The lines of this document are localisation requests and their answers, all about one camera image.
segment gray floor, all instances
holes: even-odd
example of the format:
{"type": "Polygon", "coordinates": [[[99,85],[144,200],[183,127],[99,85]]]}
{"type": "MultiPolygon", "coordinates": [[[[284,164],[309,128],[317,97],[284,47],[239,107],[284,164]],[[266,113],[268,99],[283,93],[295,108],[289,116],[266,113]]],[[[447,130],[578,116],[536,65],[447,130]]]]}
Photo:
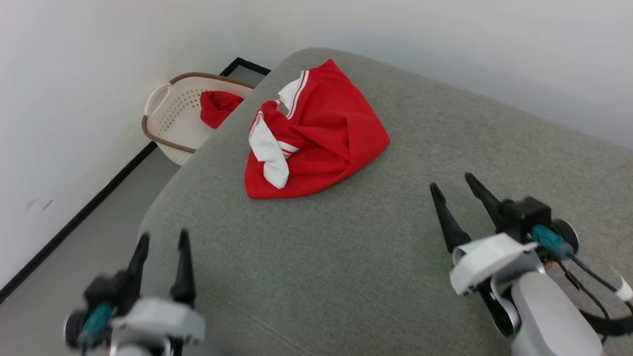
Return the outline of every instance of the gray floor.
{"type": "MultiPolygon", "coordinates": [[[[238,67],[229,77],[256,85],[263,75],[238,67]]],[[[145,212],[179,168],[154,150],[0,304],[0,354],[78,355],[62,340],[67,315],[84,305],[82,293],[98,274],[127,266],[145,212]]]]}

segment brown basket rim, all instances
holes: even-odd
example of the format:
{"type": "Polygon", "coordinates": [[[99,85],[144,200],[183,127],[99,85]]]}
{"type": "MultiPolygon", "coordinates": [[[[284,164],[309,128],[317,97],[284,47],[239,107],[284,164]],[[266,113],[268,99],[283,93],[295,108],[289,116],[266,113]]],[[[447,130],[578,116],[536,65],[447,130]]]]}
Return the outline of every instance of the brown basket rim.
{"type": "MultiPolygon", "coordinates": [[[[189,73],[185,73],[185,74],[180,74],[179,76],[175,77],[174,79],[170,80],[169,83],[171,85],[176,84],[178,81],[185,79],[185,78],[191,78],[191,77],[201,77],[201,78],[209,78],[209,79],[215,79],[215,80],[222,80],[223,82],[229,82],[229,83],[233,83],[233,84],[237,84],[239,86],[242,87],[247,87],[250,89],[255,89],[255,86],[245,83],[245,82],[241,82],[240,80],[234,80],[234,79],[230,79],[230,78],[226,78],[226,77],[222,77],[220,75],[215,75],[215,74],[208,74],[208,73],[200,73],[200,72],[189,72],[189,73]]],[[[147,129],[147,115],[143,115],[143,120],[141,122],[141,127],[143,129],[143,133],[145,133],[145,136],[149,137],[152,141],[156,141],[157,143],[160,144],[164,144],[165,146],[171,147],[171,148],[175,148],[175,149],[179,149],[181,151],[185,151],[185,152],[189,152],[189,153],[195,153],[196,150],[187,146],[182,146],[173,142],[169,142],[167,140],[164,140],[158,136],[153,135],[148,129],[147,129]]]]}

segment basket handle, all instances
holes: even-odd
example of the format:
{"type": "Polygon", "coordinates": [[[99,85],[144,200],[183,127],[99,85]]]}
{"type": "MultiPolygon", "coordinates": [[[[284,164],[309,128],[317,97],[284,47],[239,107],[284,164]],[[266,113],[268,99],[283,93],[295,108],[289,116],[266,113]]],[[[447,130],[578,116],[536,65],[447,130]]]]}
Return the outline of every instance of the basket handle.
{"type": "Polygon", "coordinates": [[[172,84],[171,83],[167,83],[167,84],[163,84],[162,86],[157,87],[156,89],[154,89],[152,91],[152,93],[149,95],[149,98],[147,98],[147,101],[145,102],[145,116],[150,117],[152,115],[154,115],[158,109],[160,109],[160,107],[163,105],[163,103],[165,102],[165,100],[167,100],[167,97],[169,96],[169,94],[172,93],[172,84]],[[167,88],[167,94],[165,94],[165,96],[163,96],[163,99],[160,101],[160,103],[158,103],[158,105],[156,106],[156,108],[152,111],[151,114],[149,114],[149,107],[152,105],[152,103],[154,102],[154,99],[156,98],[156,96],[158,95],[159,92],[163,91],[165,88],[167,88]]]}

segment teal connector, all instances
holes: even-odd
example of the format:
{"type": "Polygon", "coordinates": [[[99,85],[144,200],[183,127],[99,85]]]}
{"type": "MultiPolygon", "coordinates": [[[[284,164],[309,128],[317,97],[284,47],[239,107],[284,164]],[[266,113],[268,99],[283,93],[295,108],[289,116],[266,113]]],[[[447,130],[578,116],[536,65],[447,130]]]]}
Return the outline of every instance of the teal connector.
{"type": "Polygon", "coordinates": [[[543,246],[547,251],[554,253],[558,260],[562,261],[569,254],[573,255],[572,245],[566,243],[557,233],[543,225],[536,225],[532,228],[532,240],[543,246]]]}
{"type": "Polygon", "coordinates": [[[77,343],[86,347],[92,347],[99,339],[101,333],[108,327],[110,319],[112,319],[112,311],[112,306],[109,303],[99,304],[88,317],[88,320],[86,320],[77,343]]]}

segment white wall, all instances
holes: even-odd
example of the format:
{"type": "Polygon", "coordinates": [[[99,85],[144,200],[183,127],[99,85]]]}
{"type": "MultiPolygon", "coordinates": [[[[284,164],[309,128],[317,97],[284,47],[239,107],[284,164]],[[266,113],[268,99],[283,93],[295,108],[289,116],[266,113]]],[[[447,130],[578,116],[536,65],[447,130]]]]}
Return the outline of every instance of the white wall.
{"type": "Polygon", "coordinates": [[[224,1],[0,1],[0,288],[149,142],[154,87],[237,56],[224,1]]]}
{"type": "Polygon", "coordinates": [[[633,148],[631,0],[234,0],[241,56],[363,54],[633,148]]]}

